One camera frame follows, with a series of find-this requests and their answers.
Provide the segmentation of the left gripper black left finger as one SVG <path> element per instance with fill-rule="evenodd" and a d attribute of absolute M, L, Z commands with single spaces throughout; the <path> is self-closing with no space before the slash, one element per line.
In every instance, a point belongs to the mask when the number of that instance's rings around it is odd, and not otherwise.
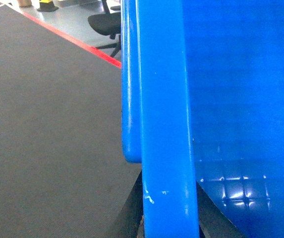
<path fill-rule="evenodd" d="M 144 238 L 142 172 L 138 175 L 132 190 L 105 238 Z"/>

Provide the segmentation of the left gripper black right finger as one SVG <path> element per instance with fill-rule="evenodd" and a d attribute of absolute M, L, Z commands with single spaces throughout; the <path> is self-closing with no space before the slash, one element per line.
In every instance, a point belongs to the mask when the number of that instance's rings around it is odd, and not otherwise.
<path fill-rule="evenodd" d="M 245 235 L 219 210 L 208 194 L 196 183 L 199 237 L 245 238 Z"/>

